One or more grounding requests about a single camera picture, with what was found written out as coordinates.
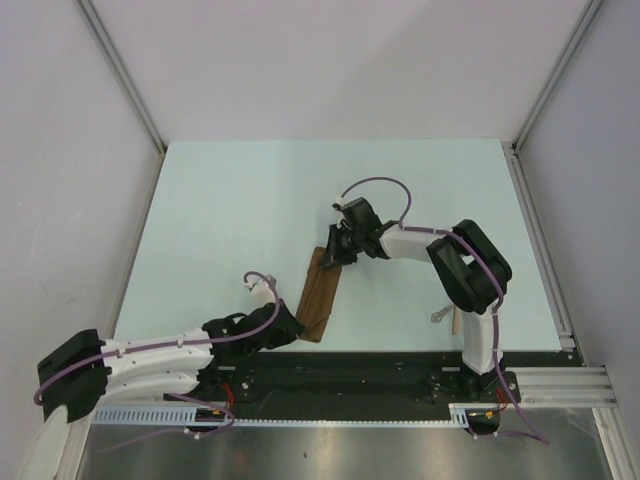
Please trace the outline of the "brown cloth napkin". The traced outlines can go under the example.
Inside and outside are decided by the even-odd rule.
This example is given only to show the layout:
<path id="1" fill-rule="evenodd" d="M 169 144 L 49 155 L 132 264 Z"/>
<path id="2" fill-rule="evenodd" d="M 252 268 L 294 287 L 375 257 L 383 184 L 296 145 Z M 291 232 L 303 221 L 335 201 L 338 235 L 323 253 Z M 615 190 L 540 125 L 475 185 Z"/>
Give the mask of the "brown cloth napkin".
<path id="1" fill-rule="evenodd" d="M 300 339 L 312 343 L 319 343 L 324 336 L 342 273 L 341 266 L 322 266 L 325 253 L 323 247 L 313 251 L 295 314 L 304 327 Z"/>

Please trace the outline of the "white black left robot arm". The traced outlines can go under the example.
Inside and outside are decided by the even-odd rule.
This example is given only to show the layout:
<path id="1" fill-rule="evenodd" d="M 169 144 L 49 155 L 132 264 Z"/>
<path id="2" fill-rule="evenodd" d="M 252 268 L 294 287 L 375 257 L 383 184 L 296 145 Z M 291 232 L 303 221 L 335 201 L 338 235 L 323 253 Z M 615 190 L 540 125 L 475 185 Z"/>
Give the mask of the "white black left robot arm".
<path id="1" fill-rule="evenodd" d="M 288 345 L 304 331 L 283 301 L 151 341 L 103 340 L 83 330 L 38 363 L 34 403 L 45 418 L 64 406 L 74 422 L 117 401 L 209 400 L 221 387 L 221 361 Z"/>

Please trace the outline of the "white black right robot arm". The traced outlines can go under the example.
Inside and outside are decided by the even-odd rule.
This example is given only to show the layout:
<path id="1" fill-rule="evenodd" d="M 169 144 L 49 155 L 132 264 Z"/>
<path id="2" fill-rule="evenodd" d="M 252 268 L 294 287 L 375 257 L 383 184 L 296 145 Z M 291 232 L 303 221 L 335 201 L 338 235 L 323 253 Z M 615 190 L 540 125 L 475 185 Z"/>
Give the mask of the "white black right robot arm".
<path id="1" fill-rule="evenodd" d="M 512 279 L 504 256 L 469 219 L 450 230 L 384 223 L 362 197 L 336 202 L 333 209 L 339 220 L 329 226 L 321 266 L 351 265 L 360 254 L 431 264 L 450 302 L 462 311 L 462 360 L 469 369 L 461 376 L 462 391 L 473 401 L 486 400 L 497 389 L 492 371 L 502 359 L 498 313 Z"/>

